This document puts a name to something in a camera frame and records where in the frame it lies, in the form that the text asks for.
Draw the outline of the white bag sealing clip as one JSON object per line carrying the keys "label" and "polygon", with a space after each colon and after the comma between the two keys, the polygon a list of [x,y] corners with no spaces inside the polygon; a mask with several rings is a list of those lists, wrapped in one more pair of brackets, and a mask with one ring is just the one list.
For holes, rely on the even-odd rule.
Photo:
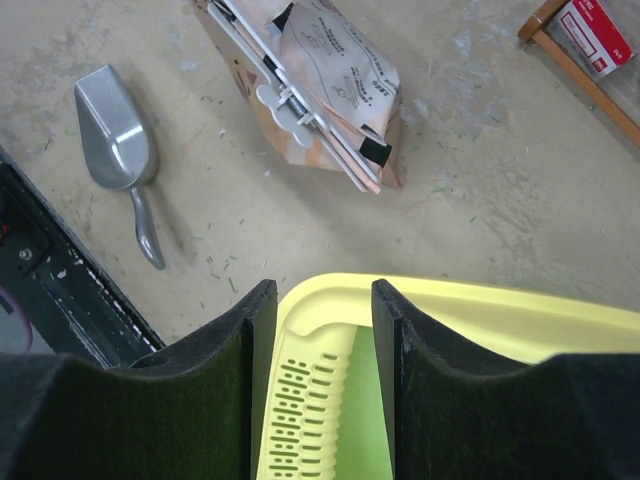
{"label": "white bag sealing clip", "polygon": [[321,106],[305,96],[286,78],[280,67],[270,67],[268,56],[260,55],[238,31],[242,23],[235,13],[222,1],[212,1],[207,5],[209,15],[221,27],[231,42],[239,47],[256,75],[255,96],[267,108],[273,122],[287,132],[302,148],[309,150],[318,138],[335,163],[344,171],[351,182],[362,192],[380,192],[381,179],[361,153],[334,125],[325,119]]}

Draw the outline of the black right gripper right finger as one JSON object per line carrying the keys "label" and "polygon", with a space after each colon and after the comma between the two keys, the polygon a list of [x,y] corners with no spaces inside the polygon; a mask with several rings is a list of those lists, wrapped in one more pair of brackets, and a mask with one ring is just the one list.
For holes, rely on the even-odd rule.
{"label": "black right gripper right finger", "polygon": [[385,280],[373,336],[396,479],[635,479],[639,357],[528,366],[422,312]]}

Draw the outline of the silver metal scoop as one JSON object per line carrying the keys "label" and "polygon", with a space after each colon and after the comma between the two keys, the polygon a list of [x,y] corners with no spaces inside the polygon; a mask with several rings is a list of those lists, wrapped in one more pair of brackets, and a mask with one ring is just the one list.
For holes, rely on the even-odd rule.
{"label": "silver metal scoop", "polygon": [[73,93],[91,178],[104,189],[128,192],[138,246],[151,265],[164,269],[165,259],[144,190],[158,170],[157,148],[146,118],[110,65],[78,79]]}

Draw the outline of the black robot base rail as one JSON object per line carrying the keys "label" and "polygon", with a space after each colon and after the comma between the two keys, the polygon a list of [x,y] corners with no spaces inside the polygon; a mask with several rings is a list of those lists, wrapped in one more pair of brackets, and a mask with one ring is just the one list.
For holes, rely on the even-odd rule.
{"label": "black robot base rail", "polygon": [[1,154],[1,350],[127,367],[165,344],[7,152]]}

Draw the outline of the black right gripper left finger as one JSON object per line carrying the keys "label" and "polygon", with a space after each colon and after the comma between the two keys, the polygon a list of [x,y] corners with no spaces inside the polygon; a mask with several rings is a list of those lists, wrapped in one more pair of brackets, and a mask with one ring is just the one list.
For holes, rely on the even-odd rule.
{"label": "black right gripper left finger", "polygon": [[1,358],[5,479],[253,479],[277,320],[264,280],[126,368],[70,354]]}

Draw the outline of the pink cat litter bag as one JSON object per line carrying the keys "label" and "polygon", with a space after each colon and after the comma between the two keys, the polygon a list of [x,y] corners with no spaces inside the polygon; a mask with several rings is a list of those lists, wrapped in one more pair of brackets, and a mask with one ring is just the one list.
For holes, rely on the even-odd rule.
{"label": "pink cat litter bag", "polygon": [[[291,165],[344,173],[318,138],[306,150],[273,122],[255,96],[256,75],[249,72],[246,57],[209,15],[210,2],[193,2],[196,18],[269,143]],[[242,23],[238,31],[243,37],[268,56],[268,65],[282,68],[289,82],[317,102],[323,117],[369,161],[381,179],[380,190],[384,185],[401,186],[396,165],[401,84],[384,54],[330,1],[222,2]]]}

